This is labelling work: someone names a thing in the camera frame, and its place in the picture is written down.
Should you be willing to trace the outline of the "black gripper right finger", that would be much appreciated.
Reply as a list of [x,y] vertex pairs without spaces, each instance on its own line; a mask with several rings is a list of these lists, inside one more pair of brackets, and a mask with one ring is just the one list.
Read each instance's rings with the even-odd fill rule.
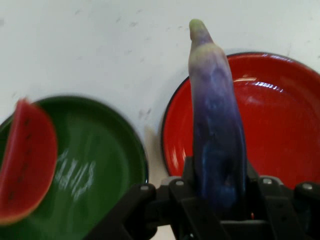
[[266,225],[266,240],[318,240],[320,238],[320,184],[298,183],[289,189],[275,176],[259,175],[247,163],[247,192],[251,217]]

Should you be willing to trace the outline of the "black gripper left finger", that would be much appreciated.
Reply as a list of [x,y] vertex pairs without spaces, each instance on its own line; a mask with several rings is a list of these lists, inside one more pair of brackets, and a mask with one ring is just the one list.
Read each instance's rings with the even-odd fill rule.
[[208,203],[194,189],[192,158],[182,177],[133,185],[84,237],[86,240],[150,240],[158,227],[170,226],[177,240],[229,240]]

